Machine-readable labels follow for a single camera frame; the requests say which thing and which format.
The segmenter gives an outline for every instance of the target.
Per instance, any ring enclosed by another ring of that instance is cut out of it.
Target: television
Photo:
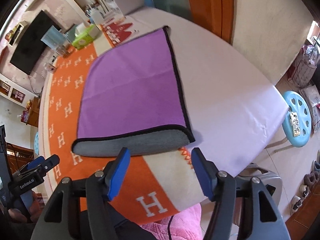
[[[41,11],[22,35],[10,63],[30,75],[47,46],[41,38],[52,25],[58,30],[61,29],[44,11]]]

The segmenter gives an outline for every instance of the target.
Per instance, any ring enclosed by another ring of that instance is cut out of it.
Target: shoe
[[[320,172],[320,164],[317,161],[312,162],[312,170]]]
[[[315,177],[316,177],[316,182],[315,182],[315,184],[317,184],[317,183],[319,182],[320,173],[317,172],[317,171],[312,171],[311,173],[313,173],[313,174],[315,175]]]
[[[291,210],[292,212],[296,212],[299,207],[302,206],[302,200],[298,196],[294,196],[291,200]]]
[[[311,190],[313,185],[316,182],[315,174],[314,173],[310,173],[310,174],[304,175],[303,182],[304,182],[304,185],[307,185],[309,187],[309,189]]]
[[[310,193],[310,189],[307,185],[301,185],[299,191],[301,193],[301,200],[305,200]]]

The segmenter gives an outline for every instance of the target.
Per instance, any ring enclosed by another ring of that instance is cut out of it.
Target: white bag
[[[316,105],[312,107],[312,103],[309,99],[314,97],[314,90],[310,89],[312,87],[301,89],[300,95],[302,95],[302,97],[306,101],[307,106],[310,110],[313,131],[317,132],[317,130],[320,128],[320,109]]]
[[[319,60],[320,48],[317,44],[303,45],[288,69],[288,81],[297,88],[306,87],[316,71]]]

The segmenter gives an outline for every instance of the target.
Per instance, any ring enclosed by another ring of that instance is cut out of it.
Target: tissue box
[[[93,42],[99,35],[100,30],[95,24],[91,24],[82,33],[76,36],[75,40],[72,42],[72,46],[76,49],[82,49],[84,46]]]

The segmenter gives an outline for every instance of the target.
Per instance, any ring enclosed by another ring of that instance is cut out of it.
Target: wall
[[[312,20],[301,0],[235,0],[232,45],[276,84],[305,42]]]
[[[79,24],[82,22],[82,18],[76,13],[76,11],[67,3],[66,0],[38,0],[31,8],[30,11],[25,12],[27,6],[32,0],[24,0],[20,8],[14,14],[10,24],[7,27],[5,33],[8,33],[17,23],[21,21],[27,21],[31,23],[33,19],[38,15],[41,10],[46,11],[52,19],[54,19],[63,30],[67,30],[73,24]],[[0,40],[0,51],[7,45],[7,41],[2,38]],[[0,62],[0,73],[17,83],[21,87],[35,93],[39,93],[44,85],[46,77],[46,71],[44,69],[45,64],[50,59],[53,52],[47,48],[42,56],[36,63],[33,71],[30,74],[30,80],[28,75],[16,68],[10,63],[12,54],[16,48],[16,45],[9,47],[9,52],[4,55],[4,59]]]
[[[0,125],[4,124],[6,142],[30,149],[30,125],[17,118],[23,110],[22,106],[0,96]]]

